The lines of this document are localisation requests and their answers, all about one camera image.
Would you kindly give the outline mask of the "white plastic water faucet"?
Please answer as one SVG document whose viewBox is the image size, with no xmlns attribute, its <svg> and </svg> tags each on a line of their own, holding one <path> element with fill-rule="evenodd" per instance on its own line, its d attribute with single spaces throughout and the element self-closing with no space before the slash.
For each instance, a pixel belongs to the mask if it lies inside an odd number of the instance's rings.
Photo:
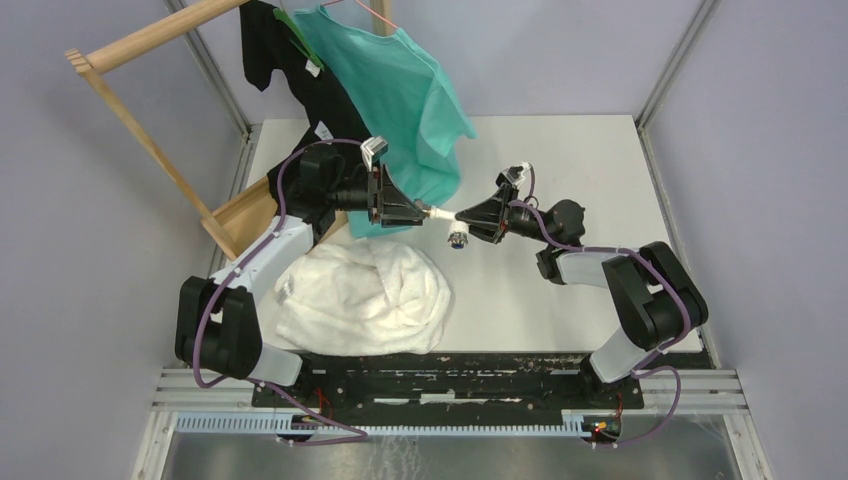
<svg viewBox="0 0 848 480">
<path fill-rule="evenodd" d="M 455 250 L 462 250 L 469 241 L 469 225 L 457 218 L 457 213 L 438 208 L 438 219 L 448 223 L 448 245 Z"/>
</svg>

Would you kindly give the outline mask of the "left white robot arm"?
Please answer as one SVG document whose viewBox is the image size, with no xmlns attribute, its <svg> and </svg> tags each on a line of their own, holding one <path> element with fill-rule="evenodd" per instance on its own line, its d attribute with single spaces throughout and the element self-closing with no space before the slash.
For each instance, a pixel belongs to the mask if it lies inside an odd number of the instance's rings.
<svg viewBox="0 0 848 480">
<path fill-rule="evenodd" d="M 192 276 L 181 286 L 174 350 L 200 387 L 215 384 L 203 380 L 207 369 L 222 379 L 276 384 L 287 404 L 307 404 L 314 379 L 301 371 L 300 355 L 264 339 L 259 301 L 327 233 L 338 211 L 364 211 L 383 227 L 419 226 L 426 219 L 424 205 L 398 188 L 382 162 L 388 151 L 383 137 L 352 143 L 362 176 L 338 156 L 340 143 L 319 140 L 283 160 L 270 183 L 277 209 L 268 228 L 227 267 L 208 278 Z"/>
</svg>

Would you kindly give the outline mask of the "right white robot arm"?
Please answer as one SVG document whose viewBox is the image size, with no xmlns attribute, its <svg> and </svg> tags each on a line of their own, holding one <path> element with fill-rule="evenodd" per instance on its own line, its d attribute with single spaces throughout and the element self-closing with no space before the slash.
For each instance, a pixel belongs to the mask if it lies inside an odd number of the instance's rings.
<svg viewBox="0 0 848 480">
<path fill-rule="evenodd" d="M 542 241 L 546 246 L 536 262 L 544 279 L 610 294 L 619 326 L 584 360 L 577 382 L 580 400 L 591 408 L 606 406 L 617 396 L 617 381 L 708 320 L 705 298 L 667 243 L 655 241 L 637 250 L 585 246 L 585 210 L 573 200 L 540 211 L 502 182 L 490 198 L 455 217 L 471 235 L 492 244 L 508 233 Z"/>
</svg>

